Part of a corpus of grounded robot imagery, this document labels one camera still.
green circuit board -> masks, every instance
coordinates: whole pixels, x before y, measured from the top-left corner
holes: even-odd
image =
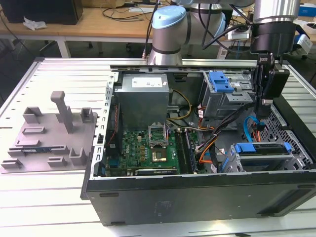
[[[152,141],[161,141],[160,131],[151,132]],[[190,133],[192,148],[198,144],[196,133]],[[119,168],[172,168],[179,173],[179,163],[174,131],[168,135],[168,145],[150,146],[147,131],[126,131],[123,134],[123,152]]]

orange wire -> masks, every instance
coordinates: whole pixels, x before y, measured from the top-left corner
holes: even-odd
[[[261,138],[260,138],[260,133],[259,133],[259,131],[257,131],[257,137],[258,137],[258,141],[261,142]]]
[[[206,147],[206,149],[203,151],[201,157],[200,157],[199,160],[198,160],[199,163],[211,163],[211,164],[213,163],[211,160],[202,160],[202,159],[203,159],[205,153],[207,152],[207,150],[216,142],[216,140],[217,140],[217,138],[216,138],[213,142],[211,142],[211,143]]]
[[[200,129],[203,129],[203,130],[207,130],[207,127],[202,127],[201,126],[201,122],[202,122],[202,119],[200,118],[199,120],[198,120],[198,127],[200,128]]]
[[[258,142],[254,131],[252,131],[252,135],[253,135],[253,138],[256,140],[256,142]]]

sticker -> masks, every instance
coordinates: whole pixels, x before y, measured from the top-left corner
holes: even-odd
[[[35,149],[29,149],[29,150],[22,150],[23,152],[36,152]]]
[[[240,87],[238,82],[231,82],[232,87]]]
[[[219,149],[219,152],[216,153],[217,155],[224,155],[225,154],[225,149],[222,148],[222,149]]]
[[[198,117],[199,117],[199,118],[204,118],[204,117],[203,117],[203,114],[204,114],[203,110],[199,110],[199,111],[198,111]]]
[[[133,78],[132,87],[162,87],[161,78]]]
[[[213,173],[217,173],[217,168],[213,164],[211,164],[211,170]]]

black computer case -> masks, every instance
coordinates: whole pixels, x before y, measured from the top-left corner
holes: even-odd
[[[81,0],[0,0],[10,23],[32,21],[75,25],[82,16]]]
[[[282,96],[275,106],[315,159],[315,137],[303,132]],[[109,180],[89,174],[90,165],[81,197],[91,200],[104,226],[278,217],[316,195],[316,174],[308,170]]]

black cable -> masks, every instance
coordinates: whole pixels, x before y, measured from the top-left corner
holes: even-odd
[[[237,12],[243,19],[245,19],[245,21],[247,22],[247,24],[251,25],[252,22],[241,12],[239,11],[239,9],[237,7],[235,7],[234,5],[230,4],[231,8],[233,10],[235,10],[235,12]]]
[[[3,98],[2,94],[1,94],[1,91],[0,91],[0,99],[4,102],[4,98]]]
[[[215,42],[218,41],[218,39],[220,37],[223,37],[225,34],[227,34],[228,32],[230,31],[233,31],[235,29],[238,29],[238,28],[241,28],[241,27],[244,27],[245,24],[237,24],[237,25],[234,25],[234,26],[231,26],[229,27],[228,29],[224,30],[222,33],[220,33],[219,35],[217,35],[216,37],[214,37],[213,39],[211,39],[202,49],[205,50],[207,49],[208,47],[210,47],[212,44],[214,44]]]
[[[5,73],[2,72],[2,71],[0,71],[0,74],[3,75],[4,77],[6,77],[6,78],[9,79],[9,80],[17,81],[16,79],[13,79],[12,77],[8,76],[7,74],[5,74]]]
[[[201,7],[201,4],[199,3],[198,4],[198,11],[199,12],[200,12],[200,7]],[[204,34],[203,34],[202,44],[201,44],[202,47],[204,47],[204,44],[205,44],[207,30],[208,30],[208,27],[209,27],[209,21],[211,19],[211,11],[212,11],[212,4],[209,5],[209,9],[208,9],[207,21],[206,21],[206,26],[204,27]]]
[[[4,26],[6,27],[6,29],[23,45],[23,47],[35,58],[36,56],[22,43],[22,41],[9,29],[9,27],[6,25],[6,23],[3,20],[2,17],[2,10],[0,10],[0,18],[1,21],[3,22]]]
[[[308,83],[312,83],[312,81],[314,80],[315,76],[316,76],[316,73],[314,73],[314,75],[312,76],[312,78],[310,79],[310,81]]]
[[[112,17],[112,16],[109,16],[109,15],[105,14],[105,12],[110,10],[110,9],[113,9],[113,8],[111,8],[111,7],[106,8],[104,11],[102,11],[102,14],[103,14],[103,16],[105,16],[107,18],[110,18],[110,19],[113,19],[113,20],[128,20],[128,19],[133,19],[133,18],[135,18],[137,16],[143,16],[143,15],[151,13],[151,12],[145,12],[145,13],[137,14],[137,15],[134,15],[134,16]]]
[[[155,3],[155,7],[153,9],[153,13],[152,13],[152,16],[150,18],[150,21],[148,23],[148,27],[147,27],[147,32],[146,32],[146,40],[145,40],[145,48],[144,48],[144,57],[147,57],[147,44],[148,44],[148,40],[149,40],[149,36],[150,36],[150,32],[152,31],[152,21],[153,21],[153,17],[154,17],[154,13],[155,11],[157,10],[158,8],[158,3],[159,3],[159,0],[156,0],[156,3]]]
[[[199,18],[199,20],[200,20],[202,26],[204,27],[204,29],[206,29],[206,25],[204,24],[204,22],[203,22],[203,20],[202,20],[202,17],[201,17],[200,8],[198,9],[198,18]],[[207,32],[208,32],[208,34],[209,34],[212,38],[214,38],[214,35],[213,35],[208,29],[207,29]],[[216,42],[217,42],[222,48],[226,49],[229,53],[247,53],[247,52],[250,51],[250,49],[249,49],[249,50],[245,50],[245,51],[241,51],[241,52],[239,52],[239,51],[234,51],[234,50],[232,50],[232,49],[227,48],[227,47],[226,47],[225,45],[223,45],[220,41],[216,40]]]

